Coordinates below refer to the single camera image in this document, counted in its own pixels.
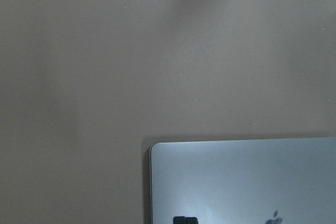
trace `silver laptop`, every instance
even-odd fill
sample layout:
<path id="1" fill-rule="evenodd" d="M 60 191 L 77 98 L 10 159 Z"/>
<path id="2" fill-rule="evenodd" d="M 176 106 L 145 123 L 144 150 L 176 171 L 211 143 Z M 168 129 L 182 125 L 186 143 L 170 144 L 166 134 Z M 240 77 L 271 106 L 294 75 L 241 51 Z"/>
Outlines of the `silver laptop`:
<path id="1" fill-rule="evenodd" d="M 153 224 L 336 222 L 336 138 L 152 146 Z"/>

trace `black object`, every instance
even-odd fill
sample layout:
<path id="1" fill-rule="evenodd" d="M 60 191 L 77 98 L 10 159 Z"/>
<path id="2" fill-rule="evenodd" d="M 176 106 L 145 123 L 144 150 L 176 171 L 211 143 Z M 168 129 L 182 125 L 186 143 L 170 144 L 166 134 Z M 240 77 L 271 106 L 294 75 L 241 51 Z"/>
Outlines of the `black object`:
<path id="1" fill-rule="evenodd" d="M 173 219 L 173 224 L 198 224 L 198 220 L 196 217 L 176 216 Z"/>

